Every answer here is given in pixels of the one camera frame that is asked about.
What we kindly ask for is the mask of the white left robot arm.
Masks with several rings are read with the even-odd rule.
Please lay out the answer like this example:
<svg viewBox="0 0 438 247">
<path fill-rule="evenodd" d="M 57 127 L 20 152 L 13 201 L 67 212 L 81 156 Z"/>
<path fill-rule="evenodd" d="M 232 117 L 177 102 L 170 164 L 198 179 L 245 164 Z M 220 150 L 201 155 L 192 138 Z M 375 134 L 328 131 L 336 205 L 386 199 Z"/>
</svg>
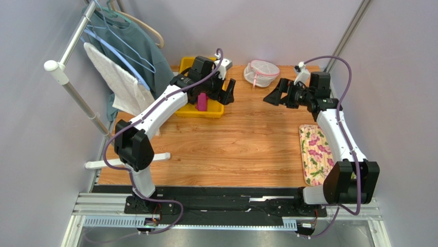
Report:
<svg viewBox="0 0 438 247">
<path fill-rule="evenodd" d="M 190 68 L 172 78 L 166 90 L 145 111 L 129 122 L 116 124 L 115 153 L 129 171 L 133 192 L 139 198 L 150 200 L 155 192 L 150 164 L 155 152 L 151 139 L 159 128 L 177 110 L 187 103 L 195 103 L 201 93 L 222 105 L 234 102 L 235 80 L 223 85 L 232 61 L 216 56 L 213 61 L 197 56 Z"/>
</svg>

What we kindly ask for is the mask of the pink paper napkin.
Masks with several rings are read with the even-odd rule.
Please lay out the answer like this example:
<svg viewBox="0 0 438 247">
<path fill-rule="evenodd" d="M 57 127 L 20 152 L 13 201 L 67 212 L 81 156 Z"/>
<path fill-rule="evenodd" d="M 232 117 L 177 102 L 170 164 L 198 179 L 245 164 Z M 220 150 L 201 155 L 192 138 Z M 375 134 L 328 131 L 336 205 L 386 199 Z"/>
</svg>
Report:
<svg viewBox="0 0 438 247">
<path fill-rule="evenodd" d="M 200 93 L 198 95 L 195 108 L 201 112 L 206 112 L 208 110 L 208 97 L 205 93 Z"/>
</svg>

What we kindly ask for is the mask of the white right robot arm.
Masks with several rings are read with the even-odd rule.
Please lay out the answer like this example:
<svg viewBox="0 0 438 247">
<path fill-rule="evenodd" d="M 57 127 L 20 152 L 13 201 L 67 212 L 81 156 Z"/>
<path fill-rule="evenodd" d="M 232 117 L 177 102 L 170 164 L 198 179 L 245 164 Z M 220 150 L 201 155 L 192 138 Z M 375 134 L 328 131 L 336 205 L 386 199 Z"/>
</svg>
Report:
<svg viewBox="0 0 438 247">
<path fill-rule="evenodd" d="M 281 78 L 263 100 L 289 109 L 306 107 L 322 129 L 334 160 L 334 167 L 321 185 L 302 188 L 299 195 L 308 205 L 368 204 L 373 197 L 380 168 L 369 161 L 354 142 L 344 120 L 341 103 L 331 97 L 331 76 L 309 74 L 309 85 Z"/>
</svg>

